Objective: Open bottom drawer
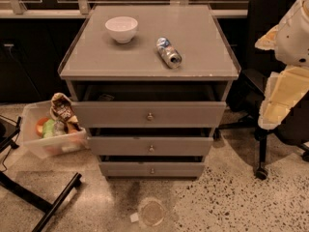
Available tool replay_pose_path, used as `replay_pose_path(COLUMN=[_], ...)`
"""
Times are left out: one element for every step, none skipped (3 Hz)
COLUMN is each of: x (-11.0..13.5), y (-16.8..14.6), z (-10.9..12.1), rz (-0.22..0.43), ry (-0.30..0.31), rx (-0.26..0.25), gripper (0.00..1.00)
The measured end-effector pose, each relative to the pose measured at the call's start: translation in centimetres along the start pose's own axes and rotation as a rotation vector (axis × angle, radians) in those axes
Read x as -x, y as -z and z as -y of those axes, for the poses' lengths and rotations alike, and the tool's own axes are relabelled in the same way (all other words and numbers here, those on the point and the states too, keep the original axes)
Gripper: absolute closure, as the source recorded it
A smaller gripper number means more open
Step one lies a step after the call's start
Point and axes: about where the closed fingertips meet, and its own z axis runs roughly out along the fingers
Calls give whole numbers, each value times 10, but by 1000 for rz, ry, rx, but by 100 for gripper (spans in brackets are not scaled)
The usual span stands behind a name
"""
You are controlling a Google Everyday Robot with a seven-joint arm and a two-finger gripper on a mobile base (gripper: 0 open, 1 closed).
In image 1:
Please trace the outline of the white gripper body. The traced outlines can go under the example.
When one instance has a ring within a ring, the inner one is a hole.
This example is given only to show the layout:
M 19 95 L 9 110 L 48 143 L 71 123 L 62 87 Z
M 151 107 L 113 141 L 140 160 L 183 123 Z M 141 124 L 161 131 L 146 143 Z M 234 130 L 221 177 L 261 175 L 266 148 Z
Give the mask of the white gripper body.
M 259 127 L 275 129 L 308 91 L 308 68 L 287 66 L 281 73 L 273 72 L 267 80 L 265 99 L 260 107 Z

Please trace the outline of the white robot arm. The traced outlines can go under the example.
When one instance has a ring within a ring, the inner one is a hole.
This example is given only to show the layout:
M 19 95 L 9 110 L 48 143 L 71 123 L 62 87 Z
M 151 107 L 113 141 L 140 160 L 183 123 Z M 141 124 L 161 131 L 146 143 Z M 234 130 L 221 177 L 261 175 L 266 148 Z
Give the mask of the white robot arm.
M 296 0 L 255 47 L 272 49 L 275 58 L 286 65 L 267 79 L 259 111 L 259 127 L 273 130 L 309 91 L 309 0 Z

